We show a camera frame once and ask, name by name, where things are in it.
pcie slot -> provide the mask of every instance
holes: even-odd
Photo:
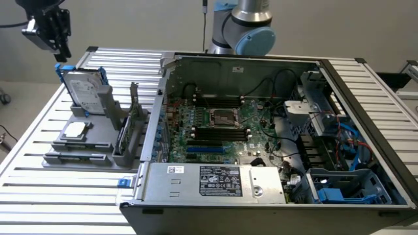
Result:
[[[187,141],[187,145],[197,146],[222,146],[222,141]]]

motherboard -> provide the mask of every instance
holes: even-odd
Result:
[[[258,158],[266,165],[275,165],[271,160],[277,146],[273,138],[274,112],[270,112],[269,105],[273,105],[270,101],[257,99],[171,101],[167,110],[171,132],[169,161],[249,165],[255,164]]]

white wall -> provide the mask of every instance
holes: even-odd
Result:
[[[201,50],[201,0],[67,0],[75,64],[88,46]],[[418,59],[417,0],[271,0],[278,34],[271,54],[364,57],[380,71]],[[24,10],[0,0],[0,24]],[[207,47],[211,39],[209,15]],[[20,34],[0,29],[0,80],[58,82],[54,56]]]

white sticker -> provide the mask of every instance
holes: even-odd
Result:
[[[233,72],[243,72],[243,67],[233,67]]]
[[[74,94],[78,97],[80,106],[92,114],[103,113],[103,107],[100,103],[100,98],[98,96],[98,84],[87,81],[70,81]]]
[[[183,174],[185,173],[185,166],[177,165],[177,166],[170,166],[167,168],[167,174]]]

robotic arm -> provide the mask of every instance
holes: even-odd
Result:
[[[218,1],[209,53],[266,55],[275,42],[271,19],[269,0]]]
[[[23,35],[59,62],[71,57],[70,11],[60,9],[64,0],[15,0],[27,12],[28,25]],[[203,0],[205,13],[207,0]],[[219,0],[215,3],[213,41],[209,53],[266,55],[275,42],[270,28],[269,0]]]
[[[23,35],[43,50],[48,50],[56,61],[67,62],[71,57],[68,36],[71,36],[70,11],[60,9],[64,0],[15,0],[27,12],[28,25]]]

